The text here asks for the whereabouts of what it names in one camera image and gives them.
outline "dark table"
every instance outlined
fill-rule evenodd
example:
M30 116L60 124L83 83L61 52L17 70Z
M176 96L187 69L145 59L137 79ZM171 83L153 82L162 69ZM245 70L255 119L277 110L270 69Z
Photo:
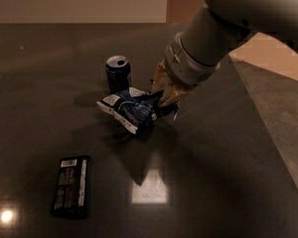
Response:
M234 64L131 136L101 112L105 61L148 90L180 24L0 25L0 237L298 237L298 189ZM50 214L60 159L90 155L87 219Z

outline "aluminum can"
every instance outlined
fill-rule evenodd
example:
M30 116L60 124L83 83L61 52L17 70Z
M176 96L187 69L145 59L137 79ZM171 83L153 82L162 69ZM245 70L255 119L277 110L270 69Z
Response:
M106 62L106 74L110 93L131 87L131 67L125 56L113 56Z

